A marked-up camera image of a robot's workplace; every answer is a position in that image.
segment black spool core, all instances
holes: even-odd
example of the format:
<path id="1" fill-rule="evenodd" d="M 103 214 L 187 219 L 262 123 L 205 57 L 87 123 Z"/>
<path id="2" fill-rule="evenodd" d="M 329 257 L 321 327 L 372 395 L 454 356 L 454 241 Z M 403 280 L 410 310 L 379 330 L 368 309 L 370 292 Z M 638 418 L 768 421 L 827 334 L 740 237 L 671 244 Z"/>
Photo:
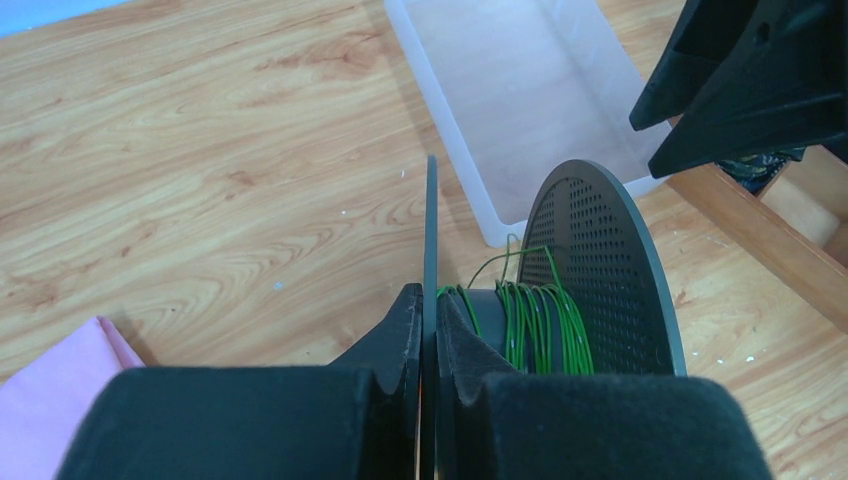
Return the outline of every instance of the black spool core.
<path id="1" fill-rule="evenodd" d="M 501 354 L 501 356 L 505 356 L 506 311 L 504 310 L 503 302 L 501 302 L 498 294 L 494 290 L 482 288 L 471 290 L 466 289 L 465 294 L 468 295 L 468 300 L 471 302 L 471 308 L 474 309 L 474 313 L 477 315 L 477 321 L 480 324 L 480 338 L 482 338 L 487 345 Z M 471 331 L 474 331 L 474 324 L 471 321 L 471 314 L 468 312 L 465 300 L 457 293 L 451 293 L 450 295 L 454 302 L 456 302 L 457 307 L 459 307 L 459 311 L 462 314 L 462 318 L 466 325 L 468 325 L 468 328 L 471 329 Z M 514 294 L 510 293 L 510 295 L 511 299 L 513 299 L 511 302 L 513 314 L 512 318 L 516 318 L 517 316 L 517 302 L 520 301 L 526 308 L 531 308 L 529 302 L 526 298 L 524 298 L 524 296 L 518 299 Z M 560 319 L 556 305 L 550 295 L 539 295 L 538 292 L 533 292 L 533 295 L 536 297 L 536 302 L 540 307 L 542 302 L 545 302 L 548 306 L 548 312 L 550 312 L 551 319 L 551 366 L 554 372 L 562 373 L 562 336 L 560 333 Z M 542 315 L 545 314 L 544 309 L 542 309 L 541 313 Z M 532 339 L 529 335 L 527 335 L 524 351 L 526 352 L 527 365 L 529 366 L 530 372 L 534 372 L 536 369 L 535 358 L 533 356 L 534 348 L 535 346 L 532 344 Z"/>

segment plastic tray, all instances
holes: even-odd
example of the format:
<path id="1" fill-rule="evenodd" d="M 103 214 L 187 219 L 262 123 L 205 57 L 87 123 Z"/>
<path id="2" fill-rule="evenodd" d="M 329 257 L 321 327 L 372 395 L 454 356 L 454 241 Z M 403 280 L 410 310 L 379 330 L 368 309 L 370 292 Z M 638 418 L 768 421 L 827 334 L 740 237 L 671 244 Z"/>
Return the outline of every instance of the plastic tray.
<path id="1" fill-rule="evenodd" d="M 570 159 L 631 195 L 671 127 L 628 122 L 644 82 L 592 0 L 385 0 L 483 237 L 523 235 L 537 191 Z"/>

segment perforated disc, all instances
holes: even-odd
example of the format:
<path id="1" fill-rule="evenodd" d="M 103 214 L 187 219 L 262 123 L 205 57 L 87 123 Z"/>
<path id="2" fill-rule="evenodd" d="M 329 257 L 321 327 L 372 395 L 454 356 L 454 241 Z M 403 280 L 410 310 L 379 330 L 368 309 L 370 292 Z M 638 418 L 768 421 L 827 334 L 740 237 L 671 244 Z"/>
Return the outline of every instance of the perforated disc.
<path id="1" fill-rule="evenodd" d="M 571 160 L 545 180 L 524 248 L 553 246 L 563 287 L 583 315 L 597 373 L 686 375 L 668 283 L 642 215 L 604 167 Z M 518 281 L 554 283 L 543 252 L 522 256 Z"/>

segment hole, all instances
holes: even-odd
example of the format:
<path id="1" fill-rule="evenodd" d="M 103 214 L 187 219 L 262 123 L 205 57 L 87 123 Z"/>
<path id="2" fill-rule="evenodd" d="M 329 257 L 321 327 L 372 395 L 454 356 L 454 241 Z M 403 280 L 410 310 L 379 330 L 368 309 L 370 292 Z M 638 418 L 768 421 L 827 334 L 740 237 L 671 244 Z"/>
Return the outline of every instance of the hole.
<path id="1" fill-rule="evenodd" d="M 754 45 L 761 47 L 769 42 L 771 38 L 771 25 L 768 23 L 761 23 L 759 27 L 757 27 L 757 33 L 754 34 Z"/>

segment blue object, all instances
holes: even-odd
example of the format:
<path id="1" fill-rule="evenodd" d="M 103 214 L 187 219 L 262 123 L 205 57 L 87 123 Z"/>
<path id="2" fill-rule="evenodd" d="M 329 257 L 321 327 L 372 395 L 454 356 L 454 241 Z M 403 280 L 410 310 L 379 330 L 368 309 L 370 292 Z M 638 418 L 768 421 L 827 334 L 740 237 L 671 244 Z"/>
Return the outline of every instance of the blue object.
<path id="1" fill-rule="evenodd" d="M 0 37 L 111 7 L 127 0 L 3 0 Z"/>

